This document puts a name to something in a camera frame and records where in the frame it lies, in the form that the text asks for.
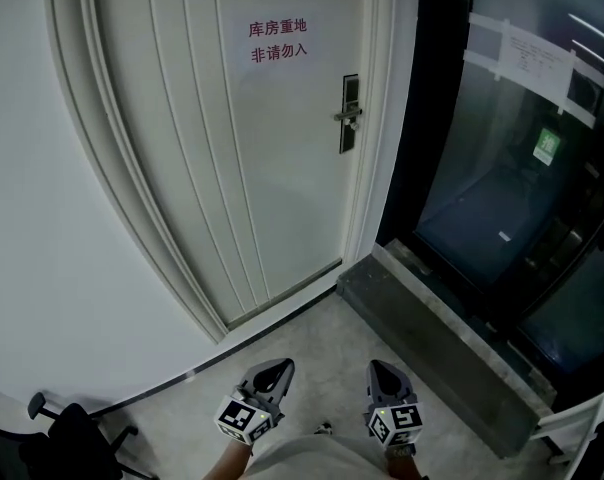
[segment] white door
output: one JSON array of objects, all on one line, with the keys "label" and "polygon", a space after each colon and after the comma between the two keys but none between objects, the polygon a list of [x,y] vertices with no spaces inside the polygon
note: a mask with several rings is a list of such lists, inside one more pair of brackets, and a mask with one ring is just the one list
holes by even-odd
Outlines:
[{"label": "white door", "polygon": [[356,156],[333,114],[363,0],[97,4],[136,154],[223,320],[336,264]]}]

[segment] concrete floor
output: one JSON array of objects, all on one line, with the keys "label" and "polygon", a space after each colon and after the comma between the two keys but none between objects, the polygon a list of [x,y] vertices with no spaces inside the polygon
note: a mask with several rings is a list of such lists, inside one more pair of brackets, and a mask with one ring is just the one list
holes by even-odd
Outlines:
[{"label": "concrete floor", "polygon": [[256,455],[280,439],[313,432],[325,419],[338,434],[366,437],[365,368],[376,358],[409,372],[422,403],[425,428],[416,457],[422,475],[432,480],[561,477],[562,466],[547,466],[550,452],[540,442],[529,443],[516,458],[499,460],[335,294],[189,381],[105,416],[110,436],[128,422],[140,428],[140,435],[125,444],[121,462],[148,467],[163,480],[201,478],[228,442],[212,420],[222,396],[250,366],[279,357],[296,363],[282,402],[286,418],[258,441]]}]

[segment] white wall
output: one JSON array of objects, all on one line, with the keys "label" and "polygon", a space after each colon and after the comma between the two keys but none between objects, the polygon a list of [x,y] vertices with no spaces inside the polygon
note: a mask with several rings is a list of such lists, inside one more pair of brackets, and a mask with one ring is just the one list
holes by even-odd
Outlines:
[{"label": "white wall", "polygon": [[0,0],[0,392],[88,409],[213,354],[133,243],[59,89],[44,0]]}]

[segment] glass panel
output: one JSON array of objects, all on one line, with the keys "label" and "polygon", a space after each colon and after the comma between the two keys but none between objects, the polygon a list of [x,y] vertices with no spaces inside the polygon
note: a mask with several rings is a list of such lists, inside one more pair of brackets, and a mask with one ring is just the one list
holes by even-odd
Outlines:
[{"label": "glass panel", "polygon": [[602,354],[604,251],[592,252],[521,327],[567,373]]},{"label": "glass panel", "polygon": [[[509,22],[604,72],[604,0],[474,0],[475,13]],[[467,48],[499,57],[501,34],[471,26]],[[449,136],[417,234],[480,288],[530,244],[575,171],[592,130],[557,105],[465,63]],[[574,72],[569,98],[591,114],[601,89]],[[550,164],[534,156],[550,134]]]}]

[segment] shoe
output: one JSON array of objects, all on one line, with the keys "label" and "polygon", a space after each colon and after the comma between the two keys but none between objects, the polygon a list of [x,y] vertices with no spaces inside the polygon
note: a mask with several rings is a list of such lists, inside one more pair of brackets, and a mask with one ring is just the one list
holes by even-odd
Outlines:
[{"label": "shoe", "polygon": [[333,427],[328,421],[322,423],[318,428],[315,429],[314,434],[325,434],[332,436],[333,435]]}]

